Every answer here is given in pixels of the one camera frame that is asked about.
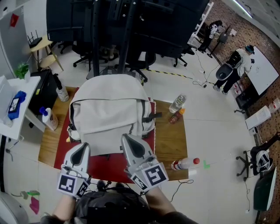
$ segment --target white box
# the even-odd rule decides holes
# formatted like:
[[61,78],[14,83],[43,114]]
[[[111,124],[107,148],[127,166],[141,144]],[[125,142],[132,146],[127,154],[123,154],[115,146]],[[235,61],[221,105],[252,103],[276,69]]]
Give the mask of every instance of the white box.
[[251,117],[245,120],[247,128],[250,130],[253,127],[257,127],[261,123],[265,122],[268,118],[271,117],[270,110],[267,106],[261,108],[258,112],[253,114]]
[[9,106],[15,96],[15,90],[10,86],[5,76],[0,77],[0,123],[8,113]]

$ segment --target black shoe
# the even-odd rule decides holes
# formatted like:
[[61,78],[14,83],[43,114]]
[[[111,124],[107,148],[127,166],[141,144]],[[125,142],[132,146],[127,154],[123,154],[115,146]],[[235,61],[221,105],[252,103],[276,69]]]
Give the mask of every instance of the black shoe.
[[124,188],[124,185],[122,183],[117,182],[115,187],[116,188]]
[[97,182],[97,189],[98,191],[106,191],[104,188],[105,188],[105,183],[103,180],[98,180]]
[[197,49],[198,51],[200,51],[202,54],[204,54],[204,52],[206,52],[206,51],[202,51],[202,50],[200,50],[200,49]]

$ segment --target brick wall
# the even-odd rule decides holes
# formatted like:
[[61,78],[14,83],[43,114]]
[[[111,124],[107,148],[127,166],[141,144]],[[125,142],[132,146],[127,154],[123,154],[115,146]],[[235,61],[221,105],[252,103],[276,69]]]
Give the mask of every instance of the brick wall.
[[[215,56],[220,60],[225,60],[231,51],[239,47],[251,44],[266,56],[271,62],[276,71],[280,74],[280,48],[261,30],[249,23],[247,20],[238,16],[231,8],[229,8],[221,0],[210,0],[214,2],[214,6],[210,11],[206,23],[210,24],[216,20],[222,20],[225,27],[231,25],[231,28],[237,31],[235,37],[229,37],[225,45],[220,45],[216,48]],[[217,39],[213,40],[210,49],[213,49],[217,43]],[[243,79],[243,82],[248,82],[249,79]],[[278,78],[267,90],[267,93],[260,98],[254,105],[249,108],[249,113],[252,115],[263,106],[271,103],[275,98],[280,98],[280,78]],[[259,126],[259,133],[262,141],[269,140],[277,131],[280,131],[280,112],[275,112],[272,117]],[[269,149],[269,156],[274,160],[274,166],[280,167],[280,143],[276,142]],[[266,221],[259,223],[274,224],[280,217],[280,171],[277,172],[275,193],[273,203],[270,210],[261,213],[260,220],[266,217]]]

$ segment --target red bottle cap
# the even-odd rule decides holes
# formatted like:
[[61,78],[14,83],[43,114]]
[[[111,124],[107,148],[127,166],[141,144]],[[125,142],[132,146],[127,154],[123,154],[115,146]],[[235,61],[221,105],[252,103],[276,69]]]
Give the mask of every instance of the red bottle cap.
[[195,159],[193,160],[193,163],[194,163],[194,164],[199,164],[199,163],[200,163],[200,159],[199,159],[199,158],[195,158]]

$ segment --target metal pole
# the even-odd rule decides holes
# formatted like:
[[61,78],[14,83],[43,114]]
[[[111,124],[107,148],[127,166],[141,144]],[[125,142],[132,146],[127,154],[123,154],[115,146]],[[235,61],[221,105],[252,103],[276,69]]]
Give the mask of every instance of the metal pole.
[[93,4],[93,15],[92,15],[92,27],[91,27],[91,38],[92,38],[92,52],[93,52],[93,73],[94,76],[99,75],[99,45],[98,45],[98,18],[101,0],[94,0]]
[[120,55],[119,55],[118,74],[124,73],[127,51],[128,51],[130,35],[131,35],[131,30],[132,30],[132,25],[133,25],[133,17],[134,17],[134,13],[135,13],[137,4],[138,4],[138,0],[132,0],[132,2],[130,4],[128,15],[127,15],[126,29],[124,32],[122,45],[121,45],[121,51],[120,51]]
[[4,153],[6,146],[6,136],[2,135],[1,145],[0,145],[0,190],[1,192],[5,192],[4,187]]
[[216,46],[214,47],[214,49],[212,50],[212,52],[211,52],[210,54],[207,54],[210,58],[213,58],[213,57],[212,57],[212,54],[213,54],[214,50],[216,50],[216,48],[218,47],[219,43],[220,43],[220,41],[218,41],[218,43],[216,44]]

